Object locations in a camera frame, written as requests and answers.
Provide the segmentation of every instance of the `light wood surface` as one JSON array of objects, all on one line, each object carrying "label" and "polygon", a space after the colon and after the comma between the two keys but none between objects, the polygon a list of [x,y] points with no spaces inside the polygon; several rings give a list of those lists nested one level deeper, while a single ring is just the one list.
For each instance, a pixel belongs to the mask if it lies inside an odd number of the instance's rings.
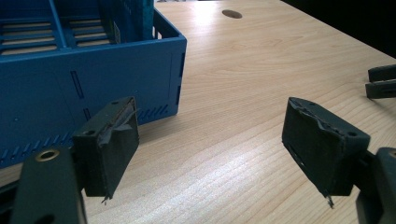
[{"label": "light wood surface", "polygon": [[140,127],[113,200],[85,198],[89,222],[357,223],[359,190],[331,209],[283,147],[287,100],[331,110],[372,152],[396,147],[395,99],[364,89],[369,68],[396,61],[276,0],[155,6],[189,41],[179,113]]}]

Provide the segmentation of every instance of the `wood grain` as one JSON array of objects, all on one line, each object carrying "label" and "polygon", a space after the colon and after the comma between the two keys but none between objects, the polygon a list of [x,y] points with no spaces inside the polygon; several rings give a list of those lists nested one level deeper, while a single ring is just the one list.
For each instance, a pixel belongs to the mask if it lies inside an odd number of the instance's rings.
[{"label": "wood grain", "polygon": [[85,198],[90,223],[357,223],[359,190],[332,210],[283,148],[287,100],[328,108],[372,152],[396,147],[395,100],[364,89],[395,60],[276,0],[156,7],[189,41],[179,113],[139,128],[113,200]]}]

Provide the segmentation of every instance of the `blue plastic crate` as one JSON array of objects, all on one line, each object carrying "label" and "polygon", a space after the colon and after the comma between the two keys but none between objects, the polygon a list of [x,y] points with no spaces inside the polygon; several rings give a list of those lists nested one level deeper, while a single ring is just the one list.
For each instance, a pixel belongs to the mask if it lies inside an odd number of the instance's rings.
[{"label": "blue plastic crate", "polygon": [[149,38],[127,35],[138,25],[104,2],[0,2],[0,168],[71,145],[74,130],[125,96],[139,124],[177,113],[186,38],[157,10]]}]

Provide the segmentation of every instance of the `dark background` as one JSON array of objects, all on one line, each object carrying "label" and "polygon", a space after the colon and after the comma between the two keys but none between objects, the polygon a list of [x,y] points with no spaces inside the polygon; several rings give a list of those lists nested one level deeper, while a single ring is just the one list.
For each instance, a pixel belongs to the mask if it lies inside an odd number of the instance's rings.
[{"label": "dark background", "polygon": [[283,0],[396,58],[396,0]]}]

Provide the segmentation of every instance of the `brass insert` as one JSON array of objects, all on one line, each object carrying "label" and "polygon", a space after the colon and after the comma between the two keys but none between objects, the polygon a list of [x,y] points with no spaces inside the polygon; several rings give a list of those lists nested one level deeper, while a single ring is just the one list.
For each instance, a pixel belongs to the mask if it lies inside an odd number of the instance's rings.
[{"label": "brass insert", "polygon": [[35,157],[36,161],[50,161],[59,155],[60,151],[56,149],[48,149],[38,153]]},{"label": "brass insert", "polygon": [[396,158],[396,150],[390,151],[389,154],[390,156]]}]

